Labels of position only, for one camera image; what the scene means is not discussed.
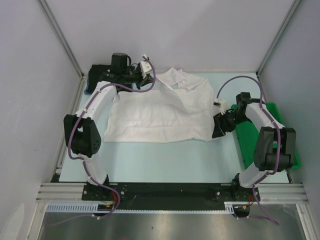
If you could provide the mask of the white long sleeve shirt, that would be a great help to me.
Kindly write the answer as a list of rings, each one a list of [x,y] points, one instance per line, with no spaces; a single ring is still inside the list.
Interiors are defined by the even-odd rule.
[[[207,78],[171,68],[156,77],[155,87],[116,95],[104,142],[212,141],[215,92]]]

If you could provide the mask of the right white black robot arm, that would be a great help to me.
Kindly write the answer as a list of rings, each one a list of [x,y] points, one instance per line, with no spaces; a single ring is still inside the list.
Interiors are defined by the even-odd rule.
[[[219,110],[213,117],[213,139],[231,133],[244,122],[252,123],[259,131],[252,164],[238,173],[230,185],[230,195],[237,201],[244,201],[248,196],[255,197],[254,190],[260,182],[294,165],[296,131],[278,122],[263,100],[252,98],[248,92],[236,96],[235,109],[227,109],[225,101],[219,98],[213,105]]]

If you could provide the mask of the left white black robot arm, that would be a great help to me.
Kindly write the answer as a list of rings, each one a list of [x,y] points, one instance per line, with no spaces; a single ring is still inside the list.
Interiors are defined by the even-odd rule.
[[[71,160],[79,160],[87,176],[87,182],[95,185],[93,194],[100,200],[110,196],[108,175],[100,167],[95,155],[100,150],[102,138],[96,125],[105,105],[118,93],[144,93],[156,82],[155,67],[147,55],[133,63],[126,53],[115,52],[109,65],[94,64],[88,72],[84,92],[88,101],[76,113],[63,119],[67,154]]]

